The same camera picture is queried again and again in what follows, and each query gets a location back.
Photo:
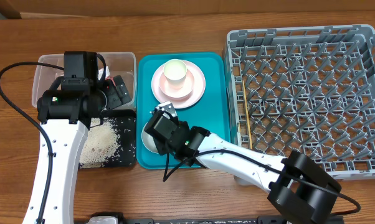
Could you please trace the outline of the grey bowl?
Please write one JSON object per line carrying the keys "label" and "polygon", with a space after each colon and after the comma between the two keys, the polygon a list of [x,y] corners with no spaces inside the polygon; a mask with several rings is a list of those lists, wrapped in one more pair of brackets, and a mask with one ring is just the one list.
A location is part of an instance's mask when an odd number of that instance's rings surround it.
{"label": "grey bowl", "polygon": [[150,136],[145,130],[142,130],[141,139],[142,139],[143,145],[145,146],[145,148],[147,148],[147,150],[155,154],[158,153],[153,137]]}

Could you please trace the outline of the white napkin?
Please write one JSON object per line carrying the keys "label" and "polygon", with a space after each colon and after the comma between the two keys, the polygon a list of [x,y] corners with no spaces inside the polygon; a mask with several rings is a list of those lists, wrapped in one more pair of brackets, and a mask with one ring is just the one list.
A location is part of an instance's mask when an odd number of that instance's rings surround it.
{"label": "white napkin", "polygon": [[105,79],[110,77],[110,69],[109,69],[108,66],[106,66],[105,72],[104,72],[103,68],[99,69],[99,71],[98,71],[98,81],[100,81],[102,79],[102,76],[103,76],[104,73],[105,73]]}

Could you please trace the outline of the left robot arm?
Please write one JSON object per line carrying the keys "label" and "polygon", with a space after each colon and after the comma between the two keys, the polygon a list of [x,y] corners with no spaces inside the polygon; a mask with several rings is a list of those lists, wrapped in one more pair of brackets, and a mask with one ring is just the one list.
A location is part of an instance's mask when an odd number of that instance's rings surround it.
{"label": "left robot arm", "polygon": [[37,100],[40,151],[24,223],[73,223],[78,163],[91,120],[102,119],[124,97],[107,77],[103,55],[64,53],[64,74]]}

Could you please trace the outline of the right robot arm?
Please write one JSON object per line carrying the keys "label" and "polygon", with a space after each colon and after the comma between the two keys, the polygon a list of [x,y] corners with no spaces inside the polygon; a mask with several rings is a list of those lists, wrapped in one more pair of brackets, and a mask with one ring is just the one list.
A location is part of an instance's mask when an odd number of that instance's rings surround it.
{"label": "right robot arm", "polygon": [[341,186],[308,156],[293,151],[273,156],[232,144],[166,111],[155,111],[144,127],[160,155],[181,164],[228,172],[268,194],[268,201],[290,223],[326,223]]}

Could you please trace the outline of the grey dishwasher rack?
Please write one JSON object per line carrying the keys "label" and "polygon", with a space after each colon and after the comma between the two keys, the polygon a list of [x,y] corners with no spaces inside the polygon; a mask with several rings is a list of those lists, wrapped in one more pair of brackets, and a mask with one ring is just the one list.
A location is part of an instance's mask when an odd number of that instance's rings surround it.
{"label": "grey dishwasher rack", "polygon": [[249,148],[243,79],[253,150],[298,151],[335,179],[375,179],[372,26],[232,30],[224,70],[234,144]]}

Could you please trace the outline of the pink cup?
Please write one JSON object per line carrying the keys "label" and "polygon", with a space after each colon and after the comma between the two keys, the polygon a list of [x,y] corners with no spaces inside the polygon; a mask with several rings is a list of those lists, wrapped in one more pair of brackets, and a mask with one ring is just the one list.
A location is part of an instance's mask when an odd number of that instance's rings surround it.
{"label": "pink cup", "polygon": [[172,88],[180,89],[184,85],[188,68],[186,64],[179,59],[168,60],[163,67],[163,73],[166,80]]}

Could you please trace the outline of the pink round plate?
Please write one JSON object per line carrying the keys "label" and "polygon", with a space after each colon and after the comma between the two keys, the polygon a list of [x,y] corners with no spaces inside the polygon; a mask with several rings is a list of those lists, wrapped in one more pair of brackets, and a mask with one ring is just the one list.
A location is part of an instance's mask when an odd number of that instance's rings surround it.
{"label": "pink round plate", "polygon": [[180,89],[171,88],[162,64],[153,74],[151,89],[154,97],[160,102],[170,101],[176,109],[188,108],[197,103],[206,89],[206,79],[202,70],[194,63],[181,60],[187,67],[184,85]]}

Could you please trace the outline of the teal serving tray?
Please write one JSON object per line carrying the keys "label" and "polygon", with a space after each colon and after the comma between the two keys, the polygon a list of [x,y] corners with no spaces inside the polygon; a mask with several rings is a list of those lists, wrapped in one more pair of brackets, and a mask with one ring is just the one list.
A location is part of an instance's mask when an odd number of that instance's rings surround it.
{"label": "teal serving tray", "polygon": [[149,151],[141,140],[144,125],[151,118],[150,111],[159,104],[151,89],[155,71],[170,59],[182,59],[197,65],[206,79],[204,95],[193,106],[177,110],[179,120],[190,127],[200,126],[230,141],[229,108],[222,58],[213,52],[184,54],[156,54],[143,57],[138,64],[136,92],[136,157],[145,169],[164,169],[166,156]]}

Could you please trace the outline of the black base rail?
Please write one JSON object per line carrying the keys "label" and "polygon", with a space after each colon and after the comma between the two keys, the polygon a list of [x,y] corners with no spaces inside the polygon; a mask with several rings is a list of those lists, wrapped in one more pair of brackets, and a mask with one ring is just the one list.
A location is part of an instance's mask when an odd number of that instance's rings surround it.
{"label": "black base rail", "polygon": [[92,223],[120,223],[120,224],[288,224],[280,215],[259,216],[256,218],[223,218],[223,219],[176,219],[154,220],[152,218],[128,219],[120,212],[104,212],[93,214]]}

